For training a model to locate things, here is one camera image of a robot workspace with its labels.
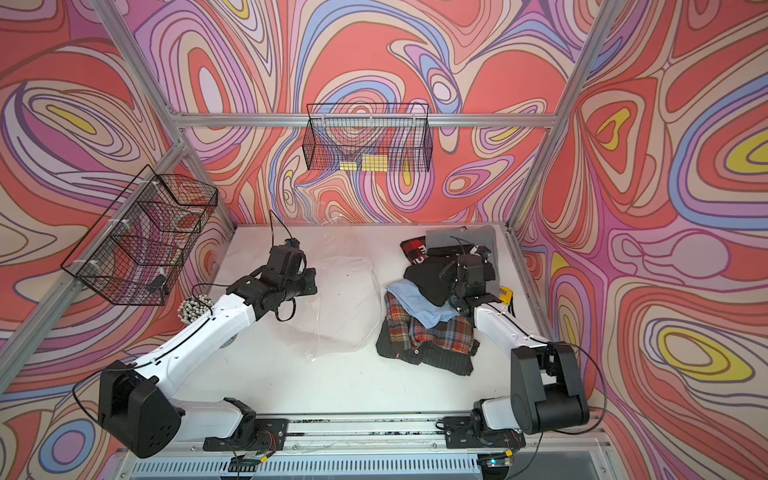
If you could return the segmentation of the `black button shirt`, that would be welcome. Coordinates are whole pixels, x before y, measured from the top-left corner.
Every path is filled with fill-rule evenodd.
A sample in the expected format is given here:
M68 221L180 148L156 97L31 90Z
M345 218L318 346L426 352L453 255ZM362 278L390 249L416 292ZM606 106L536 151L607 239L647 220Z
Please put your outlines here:
M416 284L421 294L434 305L450 304L449 296L455 281L459 255L428 257L421 264L407 267L403 278Z

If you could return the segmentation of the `light blue shirt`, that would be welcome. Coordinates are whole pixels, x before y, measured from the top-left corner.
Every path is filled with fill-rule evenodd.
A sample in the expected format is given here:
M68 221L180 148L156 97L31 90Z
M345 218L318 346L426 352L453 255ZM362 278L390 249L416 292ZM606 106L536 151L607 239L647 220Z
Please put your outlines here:
M448 302L442 306L434 305L421 294L417 285L409 280L393 282L386 287L386 291L427 329L436 328L440 323L447 323L459 315Z

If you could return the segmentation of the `red black buffalo plaid shirt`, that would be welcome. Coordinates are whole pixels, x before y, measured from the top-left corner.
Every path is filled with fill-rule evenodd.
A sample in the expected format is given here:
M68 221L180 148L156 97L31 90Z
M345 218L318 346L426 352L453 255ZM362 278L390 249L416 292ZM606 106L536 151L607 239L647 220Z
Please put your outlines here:
M404 240L400 248L411 265L421 264L428 257L425 236Z

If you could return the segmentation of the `clear plastic vacuum bag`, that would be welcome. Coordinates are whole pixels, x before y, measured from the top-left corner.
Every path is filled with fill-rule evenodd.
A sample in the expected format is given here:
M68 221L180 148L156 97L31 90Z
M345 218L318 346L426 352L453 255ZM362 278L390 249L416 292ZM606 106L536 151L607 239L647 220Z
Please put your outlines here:
M293 319L268 316L265 331L293 353L313 361L357 352L375 336L383 317L382 292L365 227L310 227L298 238L318 292L299 297Z

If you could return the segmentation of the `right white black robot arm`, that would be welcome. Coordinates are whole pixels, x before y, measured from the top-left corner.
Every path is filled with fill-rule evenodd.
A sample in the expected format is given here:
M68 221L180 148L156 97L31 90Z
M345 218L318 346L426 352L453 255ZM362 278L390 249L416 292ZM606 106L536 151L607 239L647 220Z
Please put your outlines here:
M452 267L451 305L509 360L509 394L477 401L473 430L537 434L585 425L590 408L573 346L545 339L515 319L489 291L495 270L483 255L460 254Z

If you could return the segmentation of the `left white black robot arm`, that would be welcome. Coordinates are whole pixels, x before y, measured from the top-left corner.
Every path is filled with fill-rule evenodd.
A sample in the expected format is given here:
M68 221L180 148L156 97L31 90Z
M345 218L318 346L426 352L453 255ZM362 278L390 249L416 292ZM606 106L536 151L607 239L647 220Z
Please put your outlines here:
M274 245L267 263L229 285L219 300L170 340L137 360L115 361L99 376L97 424L139 458L174 441L212 441L233 451L255 448L255 412L226 397L180 401L186 379L213 353L284 303L317 292L298 239Z

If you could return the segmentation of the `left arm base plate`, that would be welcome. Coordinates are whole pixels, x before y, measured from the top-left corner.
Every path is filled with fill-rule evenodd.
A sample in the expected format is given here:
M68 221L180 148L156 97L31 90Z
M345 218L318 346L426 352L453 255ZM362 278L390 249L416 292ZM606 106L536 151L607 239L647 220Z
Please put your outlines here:
M274 453L281 451L287 435L286 418L255 418L245 420L227 438L207 437L203 442L206 452Z

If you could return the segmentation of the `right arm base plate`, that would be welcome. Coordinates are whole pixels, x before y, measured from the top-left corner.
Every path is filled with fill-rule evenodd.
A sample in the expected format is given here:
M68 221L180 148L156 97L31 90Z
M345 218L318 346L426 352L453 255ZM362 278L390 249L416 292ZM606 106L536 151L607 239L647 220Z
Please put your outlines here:
M446 416L435 422L448 449L502 448L516 452L526 446L524 436L514 429L495 430L477 416Z

